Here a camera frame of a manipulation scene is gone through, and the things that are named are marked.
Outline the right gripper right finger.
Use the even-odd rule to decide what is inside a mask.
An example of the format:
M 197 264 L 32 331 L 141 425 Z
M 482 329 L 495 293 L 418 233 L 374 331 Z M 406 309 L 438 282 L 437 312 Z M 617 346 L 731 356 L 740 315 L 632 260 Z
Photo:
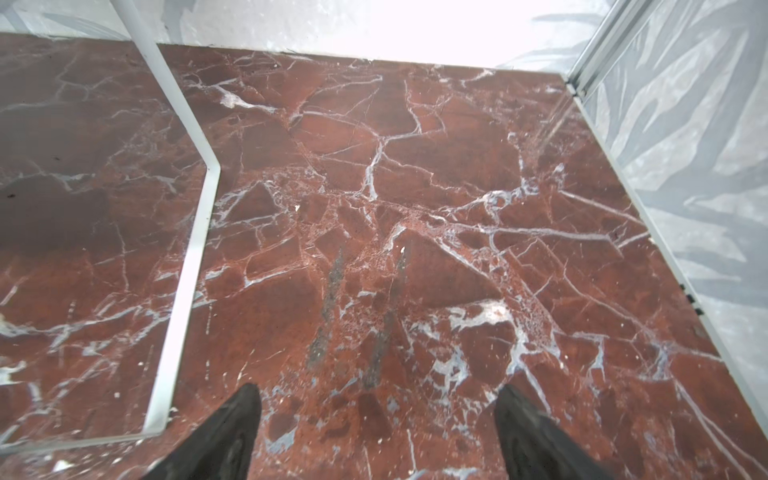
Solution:
M 508 477 L 609 479 L 611 475 L 513 385 L 503 386 L 494 422 Z

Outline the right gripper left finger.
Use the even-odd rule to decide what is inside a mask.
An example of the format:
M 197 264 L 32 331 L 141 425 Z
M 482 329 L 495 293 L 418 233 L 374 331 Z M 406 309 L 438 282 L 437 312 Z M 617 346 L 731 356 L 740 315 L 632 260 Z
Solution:
M 199 425 L 146 479 L 191 480 L 248 477 L 262 404 L 257 385 L 242 385 Z

